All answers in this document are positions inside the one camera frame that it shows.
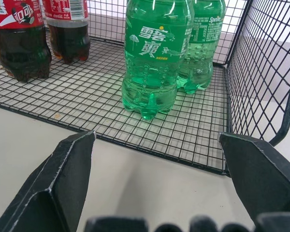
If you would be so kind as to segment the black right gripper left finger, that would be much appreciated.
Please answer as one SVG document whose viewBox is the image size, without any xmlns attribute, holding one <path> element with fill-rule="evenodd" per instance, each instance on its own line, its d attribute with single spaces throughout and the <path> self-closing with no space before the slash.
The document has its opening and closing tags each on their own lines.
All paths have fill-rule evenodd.
<svg viewBox="0 0 290 232">
<path fill-rule="evenodd" d="M 76 232 L 95 140 L 95 131 L 89 130 L 60 141 L 0 217 L 0 232 Z"/>
</svg>

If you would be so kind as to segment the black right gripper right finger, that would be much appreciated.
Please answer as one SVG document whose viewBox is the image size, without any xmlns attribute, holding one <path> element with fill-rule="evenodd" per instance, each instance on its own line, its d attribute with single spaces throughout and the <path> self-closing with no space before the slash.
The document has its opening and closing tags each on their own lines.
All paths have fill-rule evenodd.
<svg viewBox="0 0 290 232">
<path fill-rule="evenodd" d="M 218 141 L 255 232 L 290 232 L 290 162 L 264 140 L 222 132 Z"/>
</svg>

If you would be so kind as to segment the green Sprite bottle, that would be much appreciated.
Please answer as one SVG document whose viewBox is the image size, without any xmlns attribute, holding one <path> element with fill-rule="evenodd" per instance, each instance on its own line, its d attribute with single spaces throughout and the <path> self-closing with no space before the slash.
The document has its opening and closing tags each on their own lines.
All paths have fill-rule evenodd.
<svg viewBox="0 0 290 232">
<path fill-rule="evenodd" d="M 187 94 L 206 89 L 213 75 L 213 58 L 226 13 L 225 0 L 194 0 L 194 20 L 177 87 Z"/>
<path fill-rule="evenodd" d="M 122 102 L 151 120 L 171 111 L 192 32 L 192 0 L 128 0 Z"/>
</svg>

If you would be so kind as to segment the Coca-Cola bottle red label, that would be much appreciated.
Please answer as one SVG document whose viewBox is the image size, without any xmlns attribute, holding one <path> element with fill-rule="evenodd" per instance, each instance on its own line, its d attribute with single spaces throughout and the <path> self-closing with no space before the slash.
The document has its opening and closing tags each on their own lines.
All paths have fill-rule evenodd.
<svg viewBox="0 0 290 232">
<path fill-rule="evenodd" d="M 0 63 L 17 81 L 49 77 L 52 55 L 39 0 L 0 0 Z"/>
<path fill-rule="evenodd" d="M 87 0 L 42 0 L 54 55 L 70 64 L 90 50 Z"/>
</svg>

